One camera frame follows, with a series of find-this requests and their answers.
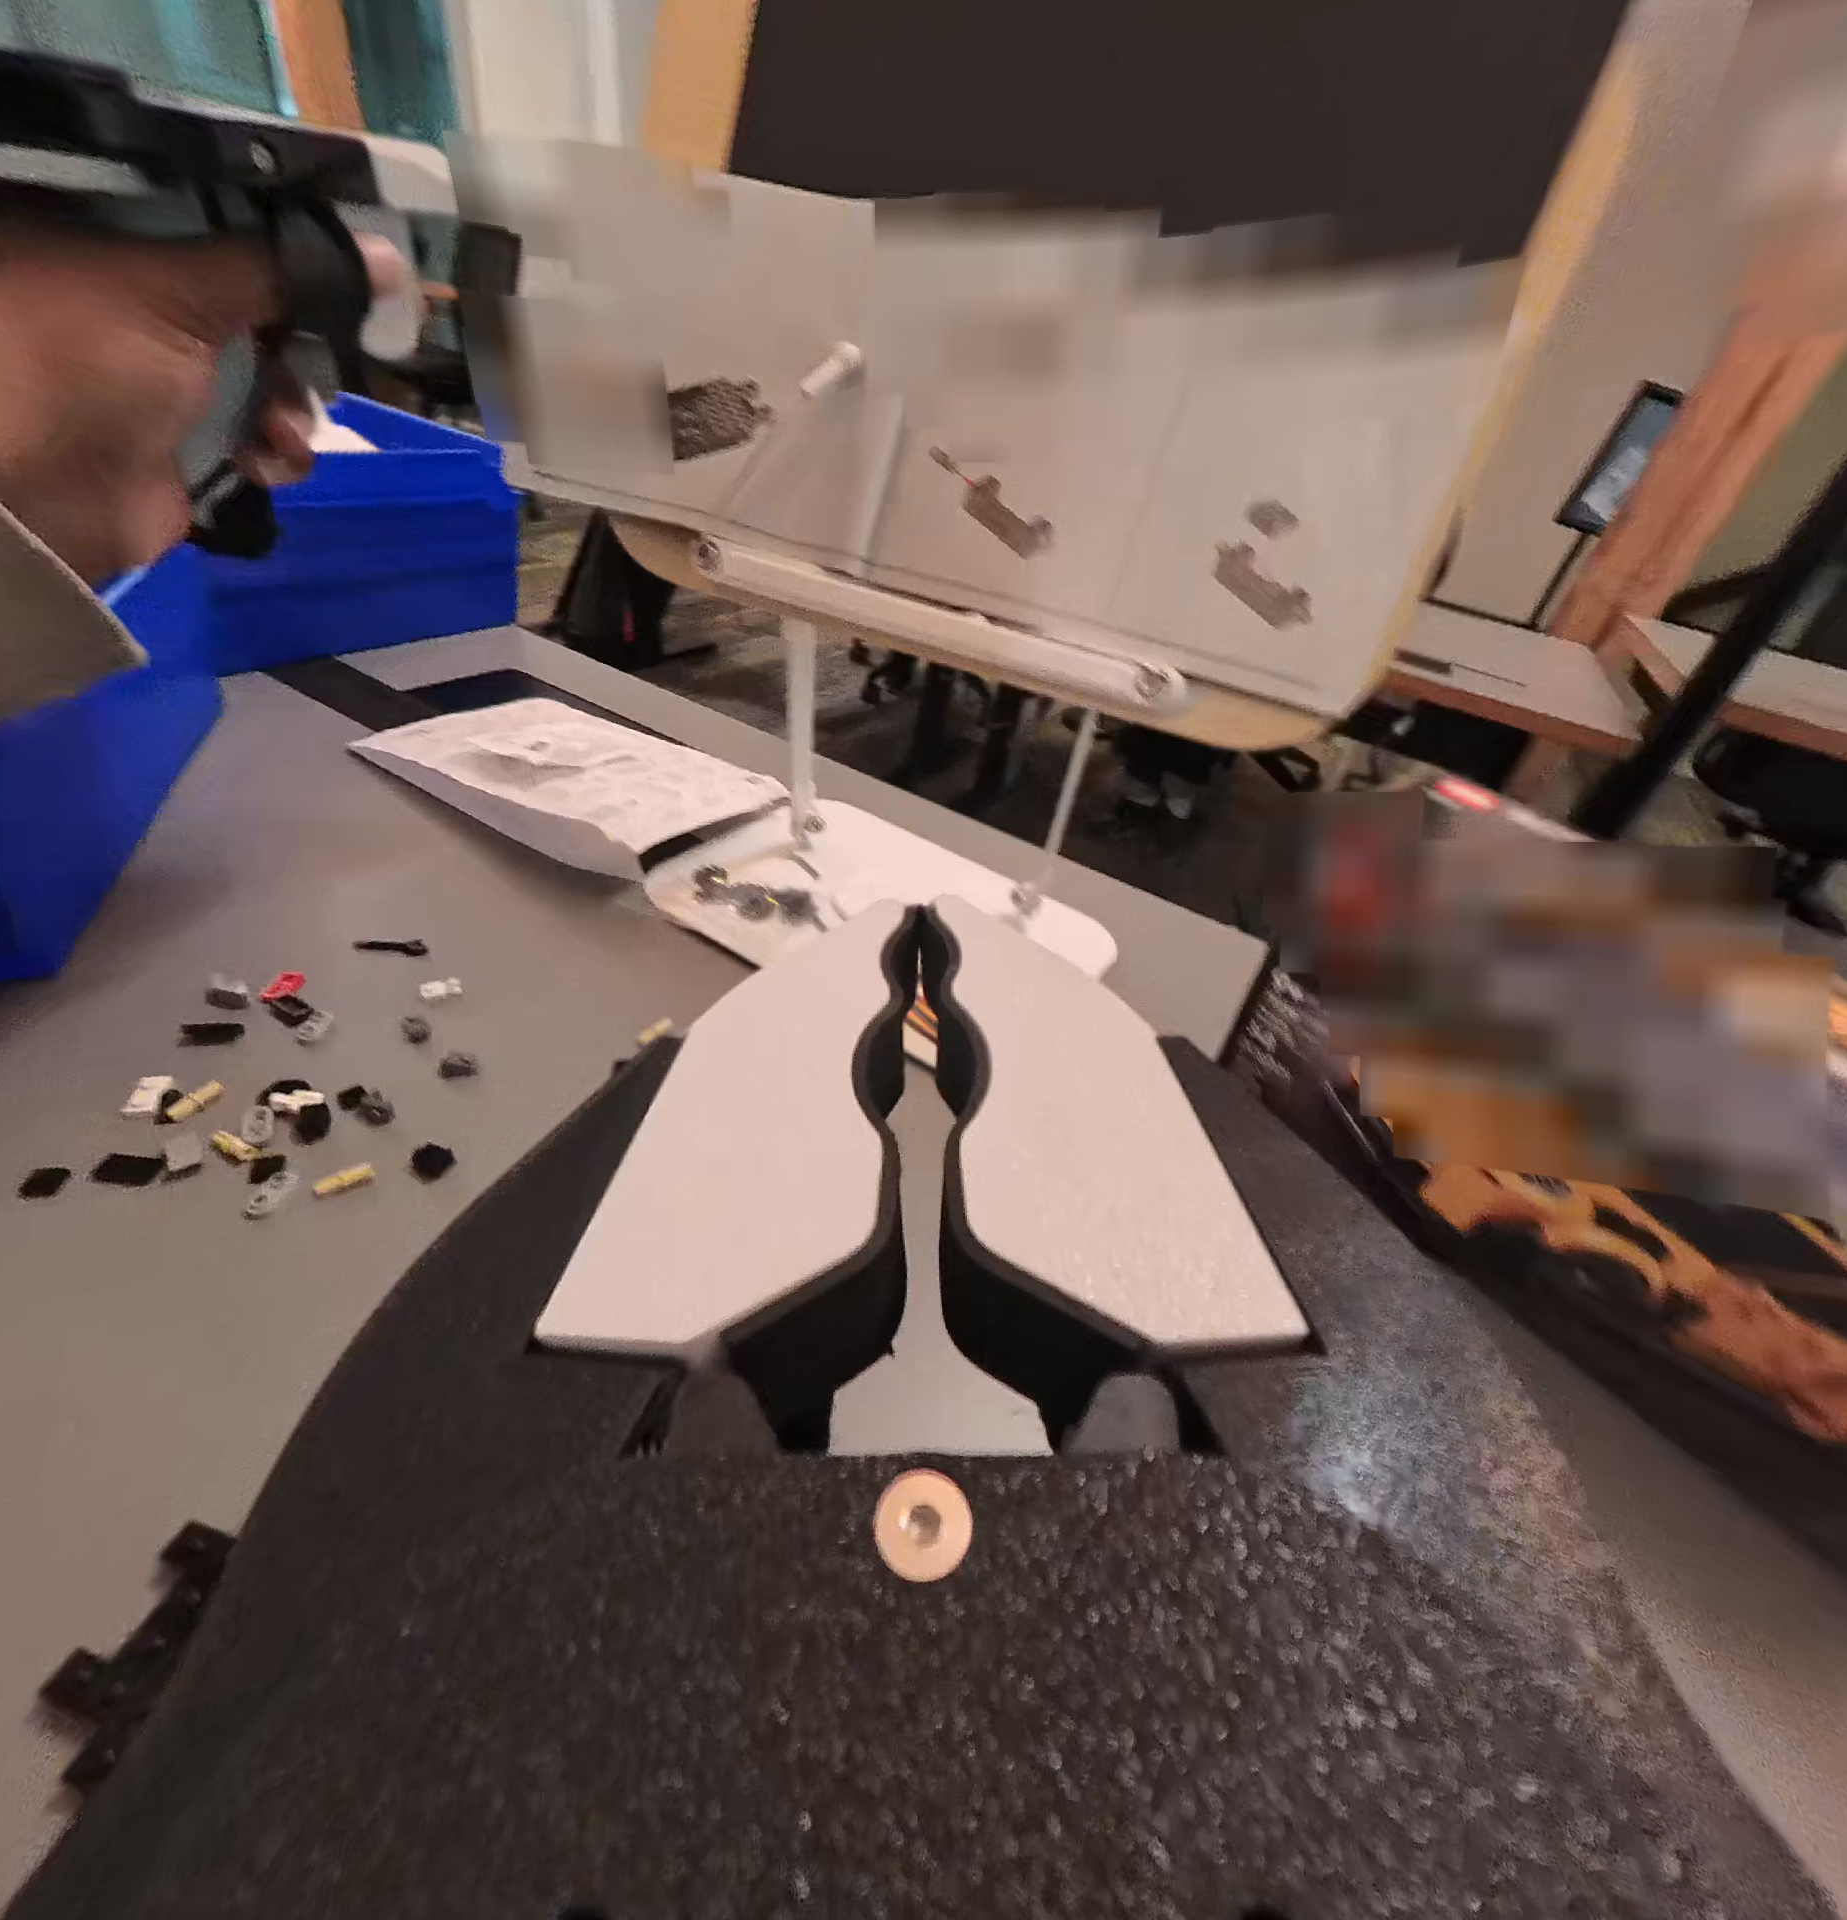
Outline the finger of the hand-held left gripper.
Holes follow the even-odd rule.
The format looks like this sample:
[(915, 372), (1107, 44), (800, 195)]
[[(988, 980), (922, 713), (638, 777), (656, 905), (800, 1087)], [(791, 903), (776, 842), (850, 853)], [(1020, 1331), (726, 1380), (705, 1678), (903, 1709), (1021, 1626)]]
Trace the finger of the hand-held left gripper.
[(428, 142), (367, 134), (376, 204), (400, 212), (457, 212), (447, 156)]

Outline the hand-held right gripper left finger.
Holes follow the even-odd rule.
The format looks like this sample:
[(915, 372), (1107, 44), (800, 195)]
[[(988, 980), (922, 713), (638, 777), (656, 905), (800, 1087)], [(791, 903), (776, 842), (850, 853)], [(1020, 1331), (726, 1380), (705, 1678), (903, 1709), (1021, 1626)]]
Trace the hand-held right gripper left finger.
[(871, 905), (679, 1044), (535, 1323), (538, 1345), (707, 1356), (879, 1234), (912, 908)]

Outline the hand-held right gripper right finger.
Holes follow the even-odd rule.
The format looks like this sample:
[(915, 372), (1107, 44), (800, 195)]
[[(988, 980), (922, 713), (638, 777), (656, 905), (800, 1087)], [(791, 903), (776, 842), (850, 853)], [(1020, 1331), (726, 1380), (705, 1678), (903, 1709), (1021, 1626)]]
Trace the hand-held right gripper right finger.
[(973, 1249), (1154, 1356), (1278, 1354), (1312, 1333), (1157, 1031), (982, 908), (927, 917), (945, 1193)]

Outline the instruction booklet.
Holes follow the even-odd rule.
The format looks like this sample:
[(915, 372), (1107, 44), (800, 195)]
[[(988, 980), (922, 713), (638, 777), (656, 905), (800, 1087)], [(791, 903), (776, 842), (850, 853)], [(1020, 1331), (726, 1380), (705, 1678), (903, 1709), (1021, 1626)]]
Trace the instruction booklet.
[(862, 199), (502, 137), (494, 353), (531, 476), (732, 593), (1029, 674), (1027, 641), (1339, 715), (1379, 669), (1513, 338), (1511, 263), (1295, 222)]

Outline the black toy brick car chassis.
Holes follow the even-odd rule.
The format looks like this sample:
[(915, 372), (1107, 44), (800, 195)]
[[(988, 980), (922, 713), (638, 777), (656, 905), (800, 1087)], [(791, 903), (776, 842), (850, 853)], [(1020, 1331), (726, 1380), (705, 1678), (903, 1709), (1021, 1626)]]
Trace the black toy brick car chassis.
[(209, 1600), (221, 1588), (238, 1539), (188, 1522), (159, 1551), (161, 1597), (111, 1650), (75, 1647), (39, 1686), (53, 1723), (77, 1725), (81, 1739), (60, 1770), (60, 1785), (87, 1797), (105, 1785), (154, 1712), (180, 1667)]

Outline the person's left forearm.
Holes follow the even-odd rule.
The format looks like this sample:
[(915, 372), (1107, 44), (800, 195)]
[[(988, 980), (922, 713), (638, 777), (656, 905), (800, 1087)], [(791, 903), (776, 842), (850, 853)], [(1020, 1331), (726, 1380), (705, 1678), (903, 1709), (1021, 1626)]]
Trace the person's left forearm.
[(0, 505), (0, 724), (147, 662), (98, 596)]

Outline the grey desk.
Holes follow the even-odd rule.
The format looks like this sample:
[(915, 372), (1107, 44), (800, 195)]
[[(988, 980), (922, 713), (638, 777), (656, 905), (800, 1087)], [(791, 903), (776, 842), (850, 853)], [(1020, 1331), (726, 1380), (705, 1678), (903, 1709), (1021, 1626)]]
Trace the grey desk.
[[(266, 674), (224, 713), (57, 980), (0, 990), (0, 1914), (67, 1833), (71, 1731), (34, 1702), (73, 1642), (149, 1598), (177, 1522), (239, 1523), (337, 1356), (435, 1233), (574, 1108), (654, 1013), (691, 1016), (731, 962), (619, 889), (460, 824), (364, 767), (362, 731)], [(24, 1203), (43, 1161), (129, 1149), (121, 1083), (159, 1065), (163, 1016), (219, 962), (299, 958), (338, 1007), (394, 990), (349, 949), (387, 908), (468, 965), (466, 1095), (428, 1133), (459, 1153), (423, 1188), (391, 1169), (355, 1203), (274, 1225), (219, 1212), (209, 1172), (129, 1193), (77, 1176)], [(1546, 1352), (1465, 1283), (1448, 1360), (1387, 1335), (1387, 1384), (1517, 1380), (1588, 1498), (1637, 1625), (1722, 1762), (1847, 1915), (1847, 1577)]]

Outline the person's left hand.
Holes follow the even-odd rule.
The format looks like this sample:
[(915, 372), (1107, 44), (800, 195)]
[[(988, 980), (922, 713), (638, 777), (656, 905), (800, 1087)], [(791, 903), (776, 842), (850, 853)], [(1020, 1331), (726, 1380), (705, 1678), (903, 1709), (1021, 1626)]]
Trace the person's left hand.
[(181, 447), (224, 349), (282, 318), (248, 237), (0, 219), (0, 504), (87, 584), (190, 527)]

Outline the pile of loose toy bricks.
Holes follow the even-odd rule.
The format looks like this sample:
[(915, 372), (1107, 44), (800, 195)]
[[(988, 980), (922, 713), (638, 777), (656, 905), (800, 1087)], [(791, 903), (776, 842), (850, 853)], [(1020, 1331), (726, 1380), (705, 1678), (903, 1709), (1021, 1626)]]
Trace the pile of loose toy bricks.
[(282, 973), (254, 992), (211, 974), (205, 1016), (166, 1031), (187, 1061), (137, 1078), (87, 1153), (24, 1166), (12, 1195), (41, 1207), (75, 1188), (147, 1193), (213, 1176), (236, 1218), (258, 1224), (376, 1188), (389, 1169), (420, 1188), (447, 1180), (454, 1144), (408, 1129), (404, 1089), (338, 1074), (333, 1041), (359, 1031), (308, 1000), (303, 984)]

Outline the large blue plastic bin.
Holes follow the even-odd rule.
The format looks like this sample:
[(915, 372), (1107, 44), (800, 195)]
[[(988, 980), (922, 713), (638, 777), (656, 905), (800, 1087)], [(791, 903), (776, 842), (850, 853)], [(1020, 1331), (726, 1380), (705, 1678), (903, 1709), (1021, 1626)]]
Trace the large blue plastic bin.
[(502, 445), (355, 394), (325, 413), (364, 447), (321, 450), (272, 494), (264, 557), (202, 560), (219, 678), (517, 617), (520, 498)]

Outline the white paper bag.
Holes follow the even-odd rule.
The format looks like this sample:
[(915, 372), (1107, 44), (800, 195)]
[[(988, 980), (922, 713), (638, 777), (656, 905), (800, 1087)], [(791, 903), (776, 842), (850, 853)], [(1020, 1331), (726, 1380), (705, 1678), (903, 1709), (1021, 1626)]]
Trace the white paper bag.
[(527, 850), (619, 881), (656, 848), (789, 802), (780, 779), (552, 698), (431, 715), (349, 750)]

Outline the toy set box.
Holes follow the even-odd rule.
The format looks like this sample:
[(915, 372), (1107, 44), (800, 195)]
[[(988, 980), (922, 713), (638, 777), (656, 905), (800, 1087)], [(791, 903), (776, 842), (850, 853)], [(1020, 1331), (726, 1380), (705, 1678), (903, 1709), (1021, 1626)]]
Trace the toy set box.
[(1272, 955), (1233, 1038), (1265, 1103), (1436, 1257), (1534, 1323), (1603, 1335), (1847, 1452), (1847, 1238), (1796, 1212), (1709, 1208), (1553, 1175), (1424, 1163), (1360, 1112), (1317, 996)]

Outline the wooden office table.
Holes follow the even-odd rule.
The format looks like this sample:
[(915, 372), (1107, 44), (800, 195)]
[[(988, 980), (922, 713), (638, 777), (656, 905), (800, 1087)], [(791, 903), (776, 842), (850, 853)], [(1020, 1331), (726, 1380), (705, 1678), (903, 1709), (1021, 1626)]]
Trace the wooden office table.
[[(1486, 614), (1422, 603), (1379, 693), (1507, 724), (1562, 748), (1619, 758), (1718, 644), (1716, 636), (1627, 614), (1598, 654)], [(1760, 654), (1718, 711), (1725, 729), (1847, 762), (1847, 671)]]

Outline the small blue plastic bin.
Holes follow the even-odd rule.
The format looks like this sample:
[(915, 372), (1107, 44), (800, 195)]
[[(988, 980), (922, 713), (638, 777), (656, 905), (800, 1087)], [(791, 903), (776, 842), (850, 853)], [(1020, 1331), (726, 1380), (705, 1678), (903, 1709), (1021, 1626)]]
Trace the small blue plastic bin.
[(196, 549), (102, 605), (145, 662), (0, 724), (0, 984), (60, 970), (222, 713)]

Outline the dark panel with wooden edge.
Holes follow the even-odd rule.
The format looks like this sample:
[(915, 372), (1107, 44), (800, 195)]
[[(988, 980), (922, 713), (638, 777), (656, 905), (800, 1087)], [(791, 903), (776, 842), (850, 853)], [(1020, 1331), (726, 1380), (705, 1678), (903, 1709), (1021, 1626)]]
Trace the dark panel with wooden edge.
[(1615, 3), (660, 4), (640, 144), (854, 199), (1288, 228), (1321, 257), (1523, 250)]

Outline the black stand pole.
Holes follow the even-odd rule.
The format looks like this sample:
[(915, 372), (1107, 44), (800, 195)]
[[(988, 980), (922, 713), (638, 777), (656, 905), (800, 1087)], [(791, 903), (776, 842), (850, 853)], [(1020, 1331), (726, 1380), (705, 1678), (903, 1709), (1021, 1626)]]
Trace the black stand pole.
[(1778, 547), (1726, 629), (1712, 638), (1670, 702), (1653, 713), (1635, 753), (1586, 788), (1567, 819), (1571, 829), (1590, 840), (1619, 840), (1628, 834), (1680, 758), (1722, 715), (1735, 685), (1771, 644), (1782, 617), (1830, 564), (1844, 533), (1847, 457)]

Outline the wall mounted tablet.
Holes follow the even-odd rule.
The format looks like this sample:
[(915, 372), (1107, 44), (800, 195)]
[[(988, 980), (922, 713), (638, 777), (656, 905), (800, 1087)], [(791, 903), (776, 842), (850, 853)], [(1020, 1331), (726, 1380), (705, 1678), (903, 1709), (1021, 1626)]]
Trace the wall mounted tablet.
[(1676, 422), (1682, 401), (1680, 388), (1653, 380), (1642, 381), (1582, 469), (1553, 524), (1582, 537), (1603, 535)]

